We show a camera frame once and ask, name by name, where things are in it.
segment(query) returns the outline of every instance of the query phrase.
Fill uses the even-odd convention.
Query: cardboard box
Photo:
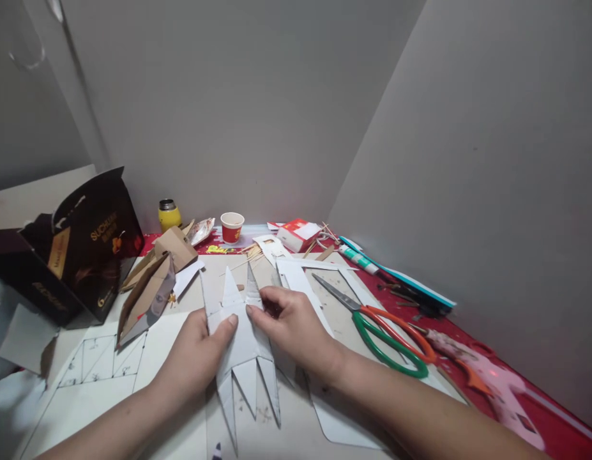
[[[123,167],[103,172],[50,214],[0,230],[0,278],[59,326],[102,324],[144,237]]]
[[[293,252],[302,252],[319,236],[321,227],[306,220],[296,219],[279,227],[277,238]]]
[[[132,341],[160,319],[175,282],[174,259],[166,252],[144,270],[123,304],[115,349]]]
[[[176,273],[198,258],[197,251],[189,244],[185,233],[179,227],[171,227],[155,240],[153,249],[133,268],[132,272],[121,285],[120,291],[129,291],[136,286],[144,275],[145,270],[167,252],[172,254]]]

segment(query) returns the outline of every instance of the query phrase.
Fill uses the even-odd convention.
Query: paper cup
[[[239,213],[221,214],[221,234],[224,242],[234,244],[240,238],[240,230],[243,228],[245,218]]]

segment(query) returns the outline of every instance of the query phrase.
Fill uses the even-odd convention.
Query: yellow thermos
[[[160,225],[162,226],[162,233],[170,227],[181,225],[181,212],[176,207],[176,203],[171,199],[160,200]]]

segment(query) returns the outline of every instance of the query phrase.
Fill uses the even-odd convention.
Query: paper spike
[[[224,410],[225,421],[227,423],[230,438],[234,450],[238,451],[238,444],[236,443],[236,415],[234,414],[234,394],[232,392],[232,376],[228,374],[221,383],[217,385],[219,393],[219,401]]]
[[[206,310],[206,317],[209,317],[213,313],[217,313],[221,308],[221,304],[212,295],[212,290],[208,287],[206,275],[204,272],[200,272],[200,280],[202,281],[202,298],[204,299],[204,309]]]
[[[257,416],[257,364],[255,359],[234,366],[232,372],[251,414],[255,418]]]
[[[229,267],[225,267],[225,285],[224,285],[224,299],[222,300],[223,308],[231,307],[242,303],[243,299],[240,297],[238,286],[234,281],[234,276]]]
[[[264,380],[264,385],[266,385],[266,391],[268,392],[270,404],[272,405],[272,411],[275,413],[277,426],[281,428],[281,407],[278,403],[278,384],[275,364],[265,358],[258,358],[257,363],[259,364],[259,370],[262,372],[262,378]]]
[[[253,269],[250,263],[247,264],[247,297],[245,302],[249,305],[263,308],[262,298],[259,295],[259,288],[257,287],[257,281],[253,275]]]

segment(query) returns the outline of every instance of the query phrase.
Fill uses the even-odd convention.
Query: right hand
[[[259,293],[265,311],[247,305],[253,324],[298,365],[330,385],[337,380],[345,360],[344,347],[326,332],[306,294],[275,286]]]

